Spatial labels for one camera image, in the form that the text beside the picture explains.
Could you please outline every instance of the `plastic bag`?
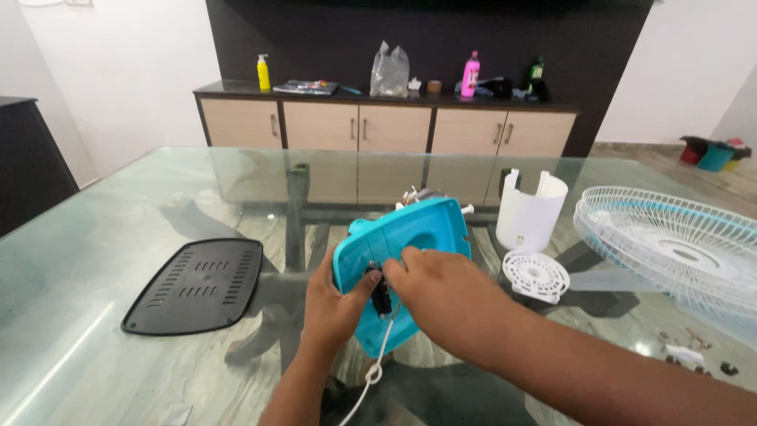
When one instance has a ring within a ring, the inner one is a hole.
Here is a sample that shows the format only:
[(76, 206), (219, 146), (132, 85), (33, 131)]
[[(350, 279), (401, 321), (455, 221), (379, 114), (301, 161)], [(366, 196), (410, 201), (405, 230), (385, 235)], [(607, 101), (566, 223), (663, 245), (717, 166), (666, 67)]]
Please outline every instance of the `plastic bag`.
[(407, 80), (410, 78), (410, 61), (400, 46), (387, 55), (389, 45), (381, 43), (381, 48), (373, 59), (371, 73), (371, 96), (407, 97)]

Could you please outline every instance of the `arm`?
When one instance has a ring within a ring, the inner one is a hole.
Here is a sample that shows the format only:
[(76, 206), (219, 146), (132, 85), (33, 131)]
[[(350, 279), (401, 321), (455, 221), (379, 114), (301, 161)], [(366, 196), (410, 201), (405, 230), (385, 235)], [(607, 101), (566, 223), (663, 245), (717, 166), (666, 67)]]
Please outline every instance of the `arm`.
[(333, 260), (334, 250), (330, 250), (307, 282), (302, 341), (260, 416), (260, 426), (319, 422), (329, 369), (339, 349), (355, 332), (360, 314), (381, 279), (380, 271), (371, 271), (352, 291), (342, 295), (332, 281)]
[(757, 396), (626, 351), (513, 302), (462, 255), (414, 247), (384, 274), (449, 353), (585, 424), (755, 424)]

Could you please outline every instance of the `dark wall panel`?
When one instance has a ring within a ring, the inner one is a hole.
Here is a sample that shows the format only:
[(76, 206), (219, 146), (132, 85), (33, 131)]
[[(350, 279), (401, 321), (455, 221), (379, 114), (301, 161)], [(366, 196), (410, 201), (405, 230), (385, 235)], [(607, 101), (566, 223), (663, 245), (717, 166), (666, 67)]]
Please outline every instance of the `dark wall panel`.
[(386, 8), (207, 0), (224, 79), (257, 79), (268, 53), (271, 84), (334, 80), (367, 91), (382, 40), (410, 58), (410, 78), (441, 80), (451, 90), (471, 51), (479, 78), (522, 83), (535, 57), (546, 59), (553, 101), (581, 114), (564, 155), (586, 156), (599, 131), (649, 6), (607, 6), (559, 14), (462, 14)]

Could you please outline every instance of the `black cabinet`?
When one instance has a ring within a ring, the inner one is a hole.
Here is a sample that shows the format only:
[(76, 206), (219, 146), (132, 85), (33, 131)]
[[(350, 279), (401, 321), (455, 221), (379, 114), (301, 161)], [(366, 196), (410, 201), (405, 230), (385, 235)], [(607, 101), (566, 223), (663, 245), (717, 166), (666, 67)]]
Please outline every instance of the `black cabinet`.
[(78, 191), (36, 99), (0, 96), (0, 236)]

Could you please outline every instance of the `white wall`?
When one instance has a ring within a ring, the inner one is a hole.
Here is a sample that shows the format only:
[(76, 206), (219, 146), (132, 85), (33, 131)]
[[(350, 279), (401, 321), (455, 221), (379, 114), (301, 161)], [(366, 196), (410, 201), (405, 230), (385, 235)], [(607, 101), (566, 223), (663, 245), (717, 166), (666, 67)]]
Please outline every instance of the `white wall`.
[(757, 64), (755, 17), (755, 0), (654, 5), (597, 142), (710, 136)]
[(757, 67), (712, 132), (713, 139), (732, 137), (739, 137), (753, 149), (757, 148)]
[(93, 2), (22, 10), (99, 173), (205, 146), (192, 90), (220, 78), (205, 1)]
[(37, 98), (50, 133), (79, 186), (98, 177), (61, 91), (15, 0), (0, 0), (0, 95)]

